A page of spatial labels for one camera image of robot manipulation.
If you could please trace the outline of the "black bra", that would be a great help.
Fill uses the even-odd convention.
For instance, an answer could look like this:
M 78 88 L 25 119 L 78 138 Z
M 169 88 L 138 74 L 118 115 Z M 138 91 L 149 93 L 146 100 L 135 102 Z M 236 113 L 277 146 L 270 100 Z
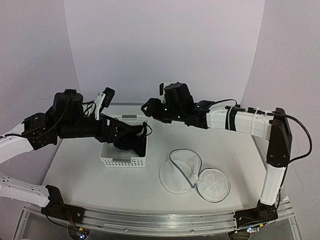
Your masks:
M 113 145 L 123 151 L 133 150 L 139 157 L 146 156 L 146 147 L 147 147 L 147 136 L 146 137 L 138 137 L 138 136 L 126 136 L 120 138 L 119 140 L 113 142 Z

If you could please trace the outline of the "white perforated plastic basket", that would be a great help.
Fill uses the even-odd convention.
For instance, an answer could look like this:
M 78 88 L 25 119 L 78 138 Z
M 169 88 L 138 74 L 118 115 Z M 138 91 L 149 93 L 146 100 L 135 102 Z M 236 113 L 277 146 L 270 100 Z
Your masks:
M 152 133 L 147 117 L 136 114 L 114 115 L 117 120 L 131 126 L 142 127 L 135 136 L 123 136 L 113 143 L 102 145 L 99 158 L 106 167 L 144 168 L 148 146 L 148 135 Z

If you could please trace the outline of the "white mesh laundry bag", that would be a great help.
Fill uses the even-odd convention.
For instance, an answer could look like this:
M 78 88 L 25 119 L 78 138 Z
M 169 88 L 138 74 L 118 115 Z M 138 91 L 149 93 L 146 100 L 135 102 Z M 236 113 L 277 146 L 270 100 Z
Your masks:
M 184 194 L 196 190 L 207 202 L 219 203 L 230 193 L 231 185 L 220 170 L 202 168 L 200 155 L 188 148 L 172 150 L 159 169 L 159 180 L 170 193 Z

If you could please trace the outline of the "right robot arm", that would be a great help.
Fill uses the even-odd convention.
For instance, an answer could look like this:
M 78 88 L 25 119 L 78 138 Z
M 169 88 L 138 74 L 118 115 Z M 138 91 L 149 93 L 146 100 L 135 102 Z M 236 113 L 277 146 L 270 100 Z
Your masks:
M 256 207 L 238 210 L 236 226 L 266 224 L 278 218 L 275 202 L 280 195 L 290 162 L 292 134 L 285 111 L 274 112 L 258 108 L 220 106 L 221 101 L 194 99 L 185 83 L 160 84 L 161 98 L 150 98 L 142 105 L 145 116 L 165 124 L 173 121 L 201 129 L 223 129 L 248 134 L 269 142 L 266 175 Z

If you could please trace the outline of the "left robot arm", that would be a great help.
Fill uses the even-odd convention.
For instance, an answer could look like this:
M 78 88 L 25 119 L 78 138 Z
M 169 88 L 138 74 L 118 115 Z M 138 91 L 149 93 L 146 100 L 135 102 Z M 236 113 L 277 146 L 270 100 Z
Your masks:
M 148 124 L 129 125 L 117 118 L 102 114 L 115 94 L 106 88 L 96 100 L 93 109 L 84 109 L 84 97 L 75 89 L 55 94 L 52 106 L 46 112 L 35 113 L 0 137 L 0 161 L 4 163 L 18 155 L 37 151 L 47 145 L 56 145 L 58 139 L 95 138 L 100 143 L 115 144 L 121 150 L 132 150 L 138 156 L 146 155 Z M 32 185 L 8 175 L 0 175 L 0 195 L 34 204 L 47 217 L 67 219 L 81 217 L 84 209 L 64 203 L 60 190 L 52 185 Z

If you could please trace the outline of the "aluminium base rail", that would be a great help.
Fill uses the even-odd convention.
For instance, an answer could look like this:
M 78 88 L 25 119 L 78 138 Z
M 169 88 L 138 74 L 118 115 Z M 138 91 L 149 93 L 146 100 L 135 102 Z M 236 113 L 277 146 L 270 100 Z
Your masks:
M 200 212 L 124 212 L 70 205 L 66 215 L 43 213 L 30 203 L 22 209 L 13 239 L 78 240 L 79 228 L 85 239 L 123 237 L 130 239 L 170 239 L 210 236 L 249 240 L 300 240 L 301 232 L 288 197 L 276 204 L 271 220 L 254 221 L 242 211 L 209 210 Z

